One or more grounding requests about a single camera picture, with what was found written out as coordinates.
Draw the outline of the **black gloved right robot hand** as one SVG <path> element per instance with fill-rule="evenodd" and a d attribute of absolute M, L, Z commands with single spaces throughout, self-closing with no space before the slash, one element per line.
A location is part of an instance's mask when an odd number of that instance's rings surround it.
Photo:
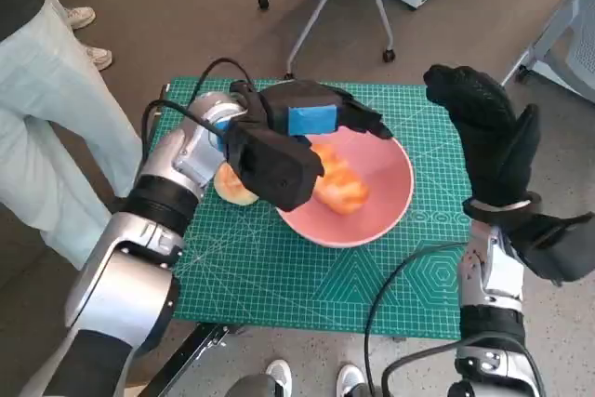
<path fill-rule="evenodd" d="M 458 132 L 472 198 L 495 207 L 528 201 L 538 107 L 529 104 L 516 115 L 504 87 L 469 66 L 434 64 L 423 79 L 427 99 L 447 110 Z"/>

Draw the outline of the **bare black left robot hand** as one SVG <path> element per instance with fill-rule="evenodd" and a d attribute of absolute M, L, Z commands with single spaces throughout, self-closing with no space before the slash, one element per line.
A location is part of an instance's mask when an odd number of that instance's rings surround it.
<path fill-rule="evenodd" d="M 269 127 L 290 137 L 326 135 L 344 126 L 354 132 L 391 139 L 382 114 L 348 91 L 310 80 L 290 80 L 259 92 Z"/>

